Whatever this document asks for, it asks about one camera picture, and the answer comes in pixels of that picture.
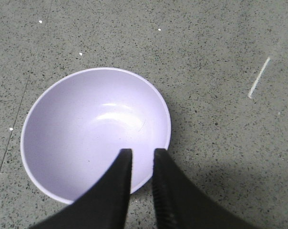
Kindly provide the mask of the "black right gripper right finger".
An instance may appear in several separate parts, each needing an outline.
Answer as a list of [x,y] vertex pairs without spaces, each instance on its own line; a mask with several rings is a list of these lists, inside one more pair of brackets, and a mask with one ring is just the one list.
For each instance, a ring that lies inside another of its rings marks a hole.
[[153,197],[160,229],[254,228],[202,193],[161,148],[154,151]]

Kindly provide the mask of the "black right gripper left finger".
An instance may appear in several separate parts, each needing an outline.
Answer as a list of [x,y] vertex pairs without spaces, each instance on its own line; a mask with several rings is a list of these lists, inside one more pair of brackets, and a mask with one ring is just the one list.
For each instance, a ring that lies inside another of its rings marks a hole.
[[84,195],[32,229],[123,229],[129,206],[132,150],[122,149]]

